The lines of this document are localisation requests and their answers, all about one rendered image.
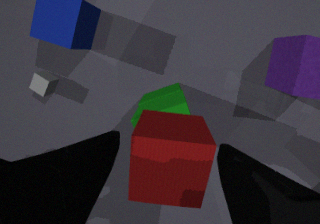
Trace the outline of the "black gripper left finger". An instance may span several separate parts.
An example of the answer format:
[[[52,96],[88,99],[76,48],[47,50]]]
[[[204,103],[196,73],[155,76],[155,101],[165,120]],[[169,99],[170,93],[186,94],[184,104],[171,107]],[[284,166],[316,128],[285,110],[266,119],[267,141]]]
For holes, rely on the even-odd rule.
[[[120,148],[111,131],[31,156],[0,159],[0,224],[85,224]]]

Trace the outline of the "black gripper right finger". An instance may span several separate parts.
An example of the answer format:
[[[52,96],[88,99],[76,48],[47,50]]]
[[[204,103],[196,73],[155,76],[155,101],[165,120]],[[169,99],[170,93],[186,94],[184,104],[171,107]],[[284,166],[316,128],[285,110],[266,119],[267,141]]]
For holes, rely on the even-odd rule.
[[[320,193],[220,144],[217,168],[233,224],[320,224]]]

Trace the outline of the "purple block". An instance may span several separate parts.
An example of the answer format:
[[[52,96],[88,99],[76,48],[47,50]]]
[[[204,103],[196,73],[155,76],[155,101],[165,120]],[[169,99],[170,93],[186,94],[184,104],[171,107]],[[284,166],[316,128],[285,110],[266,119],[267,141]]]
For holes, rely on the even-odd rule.
[[[264,85],[320,100],[320,37],[275,37]]]

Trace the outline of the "green block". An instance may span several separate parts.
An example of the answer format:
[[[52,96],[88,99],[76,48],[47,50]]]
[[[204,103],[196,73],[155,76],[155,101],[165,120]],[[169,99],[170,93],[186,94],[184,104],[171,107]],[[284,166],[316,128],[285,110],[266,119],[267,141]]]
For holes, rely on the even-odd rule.
[[[131,123],[133,129],[135,129],[137,121],[143,109],[151,109],[151,111],[161,112],[173,112],[173,113],[184,113],[184,115],[191,115],[189,111],[187,99],[185,99],[184,91],[169,93],[169,95],[157,97],[155,100],[147,101],[147,103],[140,104],[137,107],[135,115],[132,116]]]
[[[144,93],[143,97],[139,101],[139,105],[147,103],[147,101],[155,100],[157,97],[169,95],[169,93],[181,91],[180,83],[167,85],[167,87],[155,89],[155,91]]]

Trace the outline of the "blue block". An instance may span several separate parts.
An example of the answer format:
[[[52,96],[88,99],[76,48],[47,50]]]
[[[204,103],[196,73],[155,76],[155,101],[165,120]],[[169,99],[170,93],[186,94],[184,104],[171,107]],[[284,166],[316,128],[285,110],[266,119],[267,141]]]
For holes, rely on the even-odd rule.
[[[68,49],[91,49],[100,12],[87,0],[36,0],[29,37]]]

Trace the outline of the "small grey cube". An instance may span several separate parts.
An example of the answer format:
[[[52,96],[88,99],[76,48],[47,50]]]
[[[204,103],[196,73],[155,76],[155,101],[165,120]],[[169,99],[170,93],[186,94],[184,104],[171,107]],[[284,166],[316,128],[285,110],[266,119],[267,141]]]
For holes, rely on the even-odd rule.
[[[47,71],[39,71],[35,72],[35,75],[33,75],[33,79],[31,81],[31,85],[29,85],[29,88],[37,92],[37,95],[45,97],[55,93],[57,84],[59,84],[59,79],[57,79],[55,76],[52,76],[52,73]]]

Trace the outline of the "red block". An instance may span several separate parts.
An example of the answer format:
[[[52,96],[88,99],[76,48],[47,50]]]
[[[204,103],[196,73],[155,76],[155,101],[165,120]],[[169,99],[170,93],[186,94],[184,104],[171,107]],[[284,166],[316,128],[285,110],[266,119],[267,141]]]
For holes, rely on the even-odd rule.
[[[203,116],[143,109],[131,135],[128,200],[201,208],[216,147]]]

